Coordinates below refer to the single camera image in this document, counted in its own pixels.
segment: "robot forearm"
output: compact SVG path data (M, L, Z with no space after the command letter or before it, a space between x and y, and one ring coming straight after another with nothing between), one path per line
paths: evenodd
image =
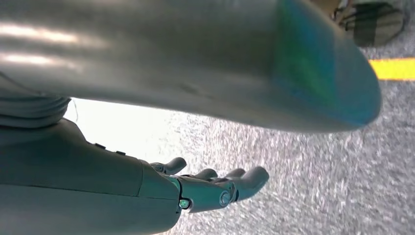
M149 164L88 143L65 119L38 129L0 131L0 228L5 234L154 234L182 209L220 209L254 195L262 168L172 176L186 163Z

